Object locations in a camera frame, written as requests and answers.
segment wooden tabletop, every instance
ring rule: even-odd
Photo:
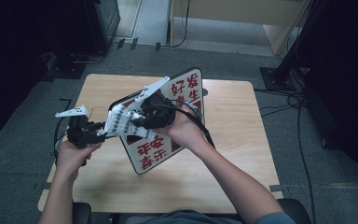
[[[89,120],[105,121],[108,107],[161,77],[89,75],[76,105]],[[269,143],[252,84],[245,81],[202,80],[205,121],[223,156],[267,189],[279,185]],[[47,182],[55,172],[52,166]],[[273,192],[281,198],[281,192]],[[38,208],[48,196],[45,189]],[[93,212],[165,213],[194,209],[201,213],[236,213],[214,177],[191,151],[183,149],[151,171],[137,175],[119,138],[107,139],[80,168],[74,201],[89,203]]]

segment sleeve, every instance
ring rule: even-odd
[[[283,212],[267,214],[260,217],[256,224],[296,224],[289,216]]]

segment wooden desk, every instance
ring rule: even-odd
[[[108,106],[161,77],[89,75],[77,100],[105,121]],[[226,158],[266,188],[279,185],[251,83],[203,80],[206,127]],[[52,166],[48,182],[54,176]],[[281,192],[273,193],[281,198]],[[48,190],[38,208],[43,210]],[[202,213],[236,213],[202,161],[184,149],[148,173],[137,175],[119,138],[106,140],[82,167],[74,186],[75,202],[89,203],[93,212],[165,213],[194,209]]]
[[[171,45],[174,39],[173,18],[186,17],[187,1],[172,0]],[[263,24],[273,53],[279,54],[309,4],[310,0],[192,0],[188,17]]]

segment person's right arm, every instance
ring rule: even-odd
[[[190,149],[204,162],[246,223],[255,223],[267,214],[283,212],[276,199],[263,185],[214,149],[197,125],[185,115],[176,113],[172,125],[156,132],[167,134],[174,142]]]

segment forearm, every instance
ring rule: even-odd
[[[193,152],[205,163],[234,207],[247,223],[282,209],[272,194],[257,180],[228,161],[206,142]]]
[[[74,182],[68,178],[54,176],[40,224],[72,224],[73,185]]]

